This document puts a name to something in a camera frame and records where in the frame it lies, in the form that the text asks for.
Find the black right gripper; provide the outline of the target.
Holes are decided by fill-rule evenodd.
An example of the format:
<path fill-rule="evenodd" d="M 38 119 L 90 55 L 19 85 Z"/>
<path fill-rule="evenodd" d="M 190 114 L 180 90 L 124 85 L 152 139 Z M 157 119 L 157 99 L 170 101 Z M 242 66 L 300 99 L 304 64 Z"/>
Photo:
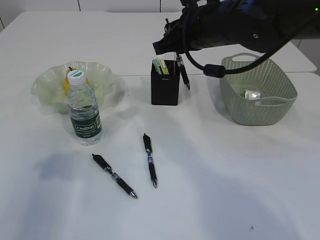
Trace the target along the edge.
<path fill-rule="evenodd" d="M 221 26 L 218 20 L 220 4 L 200 6 L 192 12 L 186 26 L 186 44 L 189 51 L 198 51 L 204 48 L 220 47 L 225 45 L 225 37 L 218 32 Z M 165 33 L 159 41 L 152 46 L 156 55 L 165 53 L 184 54 L 183 25 L 186 16 L 165 24 Z"/>

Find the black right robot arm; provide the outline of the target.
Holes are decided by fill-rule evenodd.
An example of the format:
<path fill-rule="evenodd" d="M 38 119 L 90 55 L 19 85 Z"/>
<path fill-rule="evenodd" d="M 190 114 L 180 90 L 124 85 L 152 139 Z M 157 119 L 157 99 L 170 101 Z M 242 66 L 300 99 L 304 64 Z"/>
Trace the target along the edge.
<path fill-rule="evenodd" d="M 208 0 L 184 7 L 152 45 L 158 55 L 183 54 L 183 43 L 189 51 L 241 45 L 266 53 L 319 11 L 318 0 Z"/>

